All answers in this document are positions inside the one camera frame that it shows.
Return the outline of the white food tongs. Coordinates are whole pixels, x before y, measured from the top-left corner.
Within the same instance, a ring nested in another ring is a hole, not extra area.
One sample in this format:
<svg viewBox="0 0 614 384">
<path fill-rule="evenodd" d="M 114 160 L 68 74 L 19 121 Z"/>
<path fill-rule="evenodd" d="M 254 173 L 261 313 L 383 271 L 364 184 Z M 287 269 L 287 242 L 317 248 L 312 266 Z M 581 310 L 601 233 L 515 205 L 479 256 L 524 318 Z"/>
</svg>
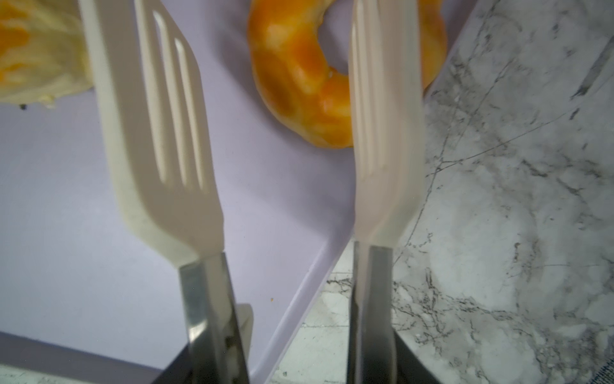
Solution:
<svg viewBox="0 0 614 384">
<path fill-rule="evenodd" d="M 159 1 L 79 4 L 122 217 L 179 272 L 196 383 L 246 383 L 201 75 Z M 350 383 L 397 380 L 393 250 L 424 188 L 414 1 L 356 1 L 350 98 L 356 164 Z"/>
</svg>

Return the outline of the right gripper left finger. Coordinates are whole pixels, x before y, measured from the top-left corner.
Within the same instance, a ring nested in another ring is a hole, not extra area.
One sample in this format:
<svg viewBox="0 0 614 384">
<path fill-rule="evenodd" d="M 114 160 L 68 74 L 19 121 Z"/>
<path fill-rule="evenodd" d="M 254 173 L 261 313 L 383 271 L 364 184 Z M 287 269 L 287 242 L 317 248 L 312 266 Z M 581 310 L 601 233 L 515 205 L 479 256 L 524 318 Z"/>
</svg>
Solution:
<svg viewBox="0 0 614 384">
<path fill-rule="evenodd" d="M 161 372 L 153 384 L 193 384 L 193 367 L 190 345 L 186 345 L 169 366 Z"/>
</svg>

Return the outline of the ring doughnut bread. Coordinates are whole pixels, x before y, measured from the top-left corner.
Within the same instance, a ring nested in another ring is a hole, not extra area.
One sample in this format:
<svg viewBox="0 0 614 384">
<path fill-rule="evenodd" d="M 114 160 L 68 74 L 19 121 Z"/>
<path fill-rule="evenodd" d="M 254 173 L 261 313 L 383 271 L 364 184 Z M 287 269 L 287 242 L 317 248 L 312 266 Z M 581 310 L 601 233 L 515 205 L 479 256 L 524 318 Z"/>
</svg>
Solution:
<svg viewBox="0 0 614 384">
<path fill-rule="evenodd" d="M 253 1 L 247 40 L 257 91 L 270 113 L 308 143 L 353 146 L 350 77 L 329 65 L 318 30 L 331 1 Z"/>
</svg>

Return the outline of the twisted braided bread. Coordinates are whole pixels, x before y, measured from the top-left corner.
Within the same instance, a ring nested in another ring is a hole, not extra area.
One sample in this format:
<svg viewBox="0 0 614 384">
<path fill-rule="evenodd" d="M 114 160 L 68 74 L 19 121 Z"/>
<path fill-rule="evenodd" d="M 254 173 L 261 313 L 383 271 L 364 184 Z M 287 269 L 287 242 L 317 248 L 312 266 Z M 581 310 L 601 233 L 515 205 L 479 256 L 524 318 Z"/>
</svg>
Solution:
<svg viewBox="0 0 614 384">
<path fill-rule="evenodd" d="M 94 87 L 77 1 L 1 2 L 1 102 L 41 103 Z"/>
</svg>

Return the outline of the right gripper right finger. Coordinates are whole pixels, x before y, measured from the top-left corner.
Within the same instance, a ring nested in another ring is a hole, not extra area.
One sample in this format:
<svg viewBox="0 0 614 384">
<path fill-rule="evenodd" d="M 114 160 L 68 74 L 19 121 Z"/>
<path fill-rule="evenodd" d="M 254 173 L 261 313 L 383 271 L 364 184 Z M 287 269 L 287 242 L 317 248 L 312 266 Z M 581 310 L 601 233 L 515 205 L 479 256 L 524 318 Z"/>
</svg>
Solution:
<svg viewBox="0 0 614 384">
<path fill-rule="evenodd" d="M 394 331 L 394 338 L 397 355 L 397 384 L 441 383 L 409 349 L 396 331 Z"/>
</svg>

